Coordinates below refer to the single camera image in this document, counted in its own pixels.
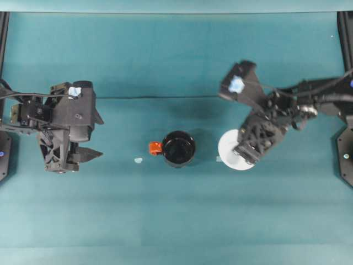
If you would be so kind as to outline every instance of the black cable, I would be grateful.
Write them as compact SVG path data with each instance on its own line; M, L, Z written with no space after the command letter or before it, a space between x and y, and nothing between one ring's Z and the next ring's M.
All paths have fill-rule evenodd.
M299 126L297 125L297 123L296 123L295 121L292 121L292 127L293 127L293 129L295 129L295 130L297 130L297 131L302 131L302 130L305 128L305 126L307 125L307 121L308 121L308 119L305 118L305 119L300 123Z
M51 94L40 94L40 93L11 93L6 96L1 96L0 99L10 98L10 97L40 97L40 98L60 98L60 97L68 97L73 99L78 99L76 96L68 95L68 94L58 94L58 95L51 95Z
M297 92L297 93L287 93L287 92L284 92L282 91L281 89L279 88L275 88L275 87L272 87L272 86L269 86L267 84L262 84L260 82L257 82L257 81L251 81L251 80L243 80L244 83L248 83L248 84L259 84L261 85L263 88L268 88L268 89L272 89L273 91L277 92L278 94L281 94L283 96L286 96L286 97L290 97L290 98L295 98L295 97L303 97L303 96L309 96L309 95L312 95L312 94L315 94L315 93L320 93L332 86L335 86L337 83L341 82L344 78L346 78L347 76L349 76L350 74L353 73L353 68L349 69L348 71L346 71L344 73L343 76L335 79L335 80L332 80L331 82L328 82L320 87L317 87L313 90L310 90L310 91L303 91L303 92Z
M350 94L328 94L323 95L317 99L317 102L353 102L353 96Z
M218 95L199 96L137 96L137 97L98 97L97 99L173 99L173 98L218 98Z
M10 90L12 91L10 85L4 80L4 79L1 79L0 78L0 84L2 84L2 86L4 88L6 88L7 90ZM71 96L71 95L68 95L68 94L58 94L58 95L53 95L53 94L41 94L41 93L19 93L19 92L16 92L16 93L11 93L11 94L8 94L6 96L2 96L0 97L0 99L5 99L5 98L9 98L9 97L41 97L41 98L58 98L58 97L69 97L69 98L73 98L73 99L77 99L78 97L76 96Z

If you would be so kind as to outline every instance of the table surface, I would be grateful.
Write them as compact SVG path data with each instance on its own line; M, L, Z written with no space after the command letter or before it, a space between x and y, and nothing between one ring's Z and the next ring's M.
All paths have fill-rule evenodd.
M105 124L85 146L104 156L51 174L35 138L13 135L3 263L349 264L353 189L339 177L338 118L288 132L249 171L217 162L218 139L249 108L202 97L241 59L274 86L341 75L336 14L11 14L3 78L43 93L92 80ZM138 96L180 98L118 98ZM147 151L176 129L197 144L182 169Z

